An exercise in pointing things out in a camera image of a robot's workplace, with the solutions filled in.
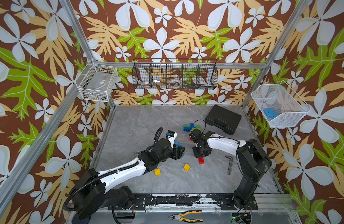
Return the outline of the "dark blue long brick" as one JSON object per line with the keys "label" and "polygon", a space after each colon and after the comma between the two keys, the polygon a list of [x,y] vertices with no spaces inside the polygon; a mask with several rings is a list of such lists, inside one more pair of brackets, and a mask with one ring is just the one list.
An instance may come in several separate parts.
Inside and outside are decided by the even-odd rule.
{"label": "dark blue long brick", "polygon": [[193,128],[194,128],[194,124],[193,123],[189,123],[189,128],[185,128],[183,127],[183,131],[184,132],[190,132]]}

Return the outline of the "light blue long brick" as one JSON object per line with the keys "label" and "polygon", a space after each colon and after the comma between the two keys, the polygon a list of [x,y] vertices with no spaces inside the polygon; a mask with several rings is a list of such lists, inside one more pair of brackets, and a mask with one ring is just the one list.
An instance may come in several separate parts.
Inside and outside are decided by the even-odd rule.
{"label": "light blue long brick", "polygon": [[177,141],[175,141],[174,144],[175,144],[176,146],[178,146],[178,147],[182,147],[182,145],[181,145],[179,142],[177,142]]}

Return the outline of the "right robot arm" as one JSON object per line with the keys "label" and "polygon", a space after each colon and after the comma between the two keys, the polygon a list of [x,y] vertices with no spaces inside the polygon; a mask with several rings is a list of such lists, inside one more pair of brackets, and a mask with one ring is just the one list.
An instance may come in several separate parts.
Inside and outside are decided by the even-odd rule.
{"label": "right robot arm", "polygon": [[235,140],[214,132],[202,133],[198,129],[192,130],[189,137],[196,144],[193,147],[193,154],[196,158],[209,156],[213,149],[236,157],[243,177],[233,193],[232,204],[237,209],[248,207],[261,178],[272,166],[269,156],[259,142],[255,139]]}

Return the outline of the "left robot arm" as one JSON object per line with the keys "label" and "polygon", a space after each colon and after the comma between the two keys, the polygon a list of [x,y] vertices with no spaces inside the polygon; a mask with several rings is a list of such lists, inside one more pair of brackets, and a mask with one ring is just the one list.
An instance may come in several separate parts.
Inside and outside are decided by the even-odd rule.
{"label": "left robot arm", "polygon": [[76,212],[79,219],[86,219],[101,208],[121,208],[128,210],[135,204],[135,195],[127,186],[116,189],[116,186],[138,176],[145,175],[168,159],[179,160],[184,147],[175,145],[177,133],[168,131],[161,138],[160,127],[154,136],[154,142],[145,150],[138,151],[132,161],[121,166],[96,171],[89,169],[83,174],[63,203],[63,210]]}

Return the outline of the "yellow square brick middle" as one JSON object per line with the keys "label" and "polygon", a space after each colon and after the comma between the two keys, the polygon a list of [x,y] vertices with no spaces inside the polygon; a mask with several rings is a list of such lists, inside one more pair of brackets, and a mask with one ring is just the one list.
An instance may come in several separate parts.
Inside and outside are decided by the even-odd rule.
{"label": "yellow square brick middle", "polygon": [[188,172],[190,170],[190,166],[186,163],[183,167],[183,169]]}

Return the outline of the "yellow square brick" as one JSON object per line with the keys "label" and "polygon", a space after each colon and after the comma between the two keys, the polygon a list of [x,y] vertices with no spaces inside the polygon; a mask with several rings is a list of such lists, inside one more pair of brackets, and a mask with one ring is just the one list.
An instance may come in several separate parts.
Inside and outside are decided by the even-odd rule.
{"label": "yellow square brick", "polygon": [[155,176],[161,175],[160,169],[155,169],[155,170],[154,170],[154,174],[155,174]]}
{"label": "yellow square brick", "polygon": [[190,170],[190,166],[186,163],[183,167],[183,169],[188,172]]}

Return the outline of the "yellow square brick left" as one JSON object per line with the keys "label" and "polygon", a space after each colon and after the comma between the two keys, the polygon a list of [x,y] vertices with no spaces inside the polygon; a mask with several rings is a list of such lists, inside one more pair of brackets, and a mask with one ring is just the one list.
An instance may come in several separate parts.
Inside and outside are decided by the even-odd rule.
{"label": "yellow square brick left", "polygon": [[160,169],[155,169],[155,170],[154,170],[154,174],[155,174],[155,176],[161,175]]}

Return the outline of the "black plastic tool case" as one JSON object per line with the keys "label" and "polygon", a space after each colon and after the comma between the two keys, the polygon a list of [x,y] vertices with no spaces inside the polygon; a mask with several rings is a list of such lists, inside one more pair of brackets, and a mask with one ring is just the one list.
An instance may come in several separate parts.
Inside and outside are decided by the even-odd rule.
{"label": "black plastic tool case", "polygon": [[229,135],[233,135],[238,128],[242,116],[225,109],[221,106],[214,105],[205,118],[208,125],[215,126]]}

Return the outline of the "grey metal file tool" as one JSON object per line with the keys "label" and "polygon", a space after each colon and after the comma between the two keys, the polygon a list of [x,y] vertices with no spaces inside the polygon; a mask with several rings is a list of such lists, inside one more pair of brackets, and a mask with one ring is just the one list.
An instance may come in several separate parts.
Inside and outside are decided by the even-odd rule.
{"label": "grey metal file tool", "polygon": [[231,175],[232,169],[233,169],[234,158],[233,158],[232,156],[230,156],[230,155],[226,155],[225,157],[229,160],[229,165],[228,165],[227,174],[228,174],[228,175]]}

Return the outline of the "blue object in basket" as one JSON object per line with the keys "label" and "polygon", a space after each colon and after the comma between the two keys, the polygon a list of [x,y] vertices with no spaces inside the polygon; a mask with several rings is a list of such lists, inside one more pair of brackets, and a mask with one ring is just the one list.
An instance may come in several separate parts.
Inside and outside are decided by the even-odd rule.
{"label": "blue object in basket", "polygon": [[264,114],[267,118],[274,119],[278,116],[278,113],[272,108],[265,108]]}

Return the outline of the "small electronics board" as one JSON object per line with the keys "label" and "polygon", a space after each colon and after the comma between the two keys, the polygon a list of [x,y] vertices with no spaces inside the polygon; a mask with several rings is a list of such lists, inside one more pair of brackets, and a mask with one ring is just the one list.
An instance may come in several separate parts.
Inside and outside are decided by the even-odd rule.
{"label": "small electronics board", "polygon": [[250,213],[238,213],[233,214],[230,224],[250,224],[251,214]]}

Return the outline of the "black round disc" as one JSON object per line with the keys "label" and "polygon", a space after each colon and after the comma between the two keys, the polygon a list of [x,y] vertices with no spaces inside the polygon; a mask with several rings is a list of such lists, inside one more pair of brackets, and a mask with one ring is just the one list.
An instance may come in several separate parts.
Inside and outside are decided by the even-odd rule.
{"label": "black round disc", "polygon": [[89,224],[91,220],[91,216],[88,216],[87,218],[80,219],[78,215],[75,215],[72,220],[72,224]]}

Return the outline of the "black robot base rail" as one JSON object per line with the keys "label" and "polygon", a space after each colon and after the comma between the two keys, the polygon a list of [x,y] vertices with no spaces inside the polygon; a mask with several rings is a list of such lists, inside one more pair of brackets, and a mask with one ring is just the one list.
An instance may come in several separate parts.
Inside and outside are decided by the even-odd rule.
{"label": "black robot base rail", "polygon": [[193,207],[215,205],[222,211],[238,210],[232,193],[212,194],[135,194],[135,201],[130,207],[135,211],[145,211],[148,206],[171,205],[174,207]]}

